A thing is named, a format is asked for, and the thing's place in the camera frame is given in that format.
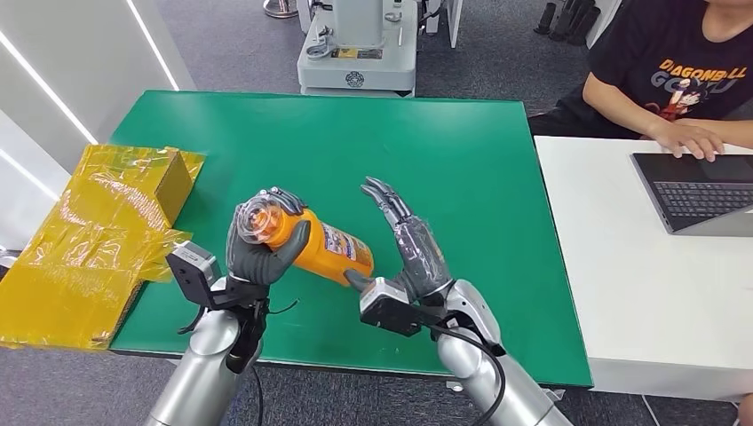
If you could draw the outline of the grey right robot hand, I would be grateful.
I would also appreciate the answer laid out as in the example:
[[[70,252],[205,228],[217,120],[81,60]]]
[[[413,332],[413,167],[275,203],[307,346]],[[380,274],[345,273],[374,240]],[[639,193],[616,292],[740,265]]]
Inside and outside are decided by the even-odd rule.
[[[367,177],[361,190],[374,200],[393,231],[403,266],[392,282],[404,287],[411,301],[443,305],[455,280],[428,224],[382,180]]]

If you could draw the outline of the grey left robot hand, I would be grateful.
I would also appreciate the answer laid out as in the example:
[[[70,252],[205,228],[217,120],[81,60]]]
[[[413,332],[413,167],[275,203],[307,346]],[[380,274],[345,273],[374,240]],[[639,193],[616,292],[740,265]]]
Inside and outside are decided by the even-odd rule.
[[[233,278],[252,285],[270,286],[275,283],[303,252],[309,241],[311,222],[298,222],[289,237],[278,249],[264,243],[249,243],[243,239],[240,223],[246,217],[250,201],[238,204],[228,228],[226,239],[226,269]]]

